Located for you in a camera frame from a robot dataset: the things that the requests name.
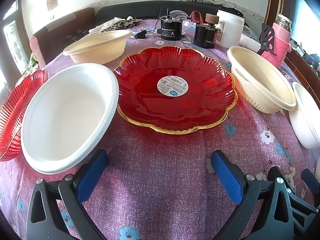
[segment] table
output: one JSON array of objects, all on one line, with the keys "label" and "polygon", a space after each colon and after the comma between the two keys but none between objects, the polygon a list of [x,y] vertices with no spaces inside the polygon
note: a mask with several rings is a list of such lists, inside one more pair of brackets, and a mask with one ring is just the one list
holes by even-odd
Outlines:
[{"label": "table", "polygon": [[[155,20],[146,20],[132,31],[149,31],[154,25]],[[195,46],[191,41],[194,31],[192,25],[177,42],[163,41],[157,33],[145,40],[131,36],[124,54],[106,66],[114,69],[127,55],[148,47],[173,45],[196,48],[220,61],[226,70],[230,68],[227,50]],[[60,54],[45,68],[51,77],[72,65],[69,56]],[[283,64],[280,71],[290,83],[298,81],[287,65]],[[314,172],[319,150],[300,145],[287,111],[263,114],[240,94],[225,122],[187,135],[157,133],[128,123],[116,113],[96,148],[108,153],[109,165],[84,208],[108,240],[212,239],[236,206],[208,163],[217,149],[257,179],[266,180],[270,167],[279,165],[296,195],[313,204],[301,172],[305,168]],[[75,173],[82,163],[52,176],[34,171],[23,155],[0,163],[0,207],[22,239],[26,239],[28,206],[36,179],[60,180]],[[68,229],[76,236],[61,202],[59,207]]]}]

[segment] red fruit plate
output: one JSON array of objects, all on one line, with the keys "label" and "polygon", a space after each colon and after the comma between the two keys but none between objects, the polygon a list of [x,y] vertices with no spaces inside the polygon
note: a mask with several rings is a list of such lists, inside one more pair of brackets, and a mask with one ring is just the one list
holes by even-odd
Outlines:
[{"label": "red fruit plate", "polygon": [[37,70],[15,87],[0,110],[0,161],[22,152],[20,130],[23,115],[34,94],[48,80],[47,70]]},{"label": "red fruit plate", "polygon": [[125,58],[115,75],[119,114],[167,134],[217,126],[238,99],[232,75],[194,49],[145,49]]}]

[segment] red plastic bag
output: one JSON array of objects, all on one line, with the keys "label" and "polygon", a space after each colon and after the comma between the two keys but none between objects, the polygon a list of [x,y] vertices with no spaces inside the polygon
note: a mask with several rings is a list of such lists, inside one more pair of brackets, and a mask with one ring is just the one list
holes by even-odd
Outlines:
[{"label": "red plastic bag", "polygon": [[202,16],[201,16],[201,13],[199,11],[193,11],[191,14],[190,14],[190,19],[192,22],[194,23],[201,23],[203,24],[204,21],[202,19]]}]

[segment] barcode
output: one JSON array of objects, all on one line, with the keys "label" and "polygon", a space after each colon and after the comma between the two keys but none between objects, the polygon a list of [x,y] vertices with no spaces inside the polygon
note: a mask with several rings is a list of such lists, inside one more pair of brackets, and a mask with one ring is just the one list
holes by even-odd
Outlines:
[{"label": "barcode", "polygon": [[181,82],[179,79],[176,79],[176,78],[170,78],[170,80],[172,80],[173,82],[181,85],[183,82]]}]

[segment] screw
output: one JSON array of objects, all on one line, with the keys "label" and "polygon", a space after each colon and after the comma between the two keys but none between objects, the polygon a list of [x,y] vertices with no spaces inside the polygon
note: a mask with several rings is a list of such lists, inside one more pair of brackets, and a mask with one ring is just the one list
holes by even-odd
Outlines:
[{"label": "screw", "polygon": [[43,182],[43,179],[37,179],[36,184],[41,184]]},{"label": "screw", "polygon": [[283,183],[283,179],[282,178],[277,178],[277,182],[279,183],[279,184],[282,184]]},{"label": "screw", "polygon": [[253,181],[254,180],[254,176],[252,174],[248,174],[246,176],[247,180]]},{"label": "screw", "polygon": [[64,179],[65,179],[66,181],[70,181],[70,180],[73,179],[73,175],[72,175],[72,174],[68,174],[68,175],[66,175],[66,176],[64,177]]}]

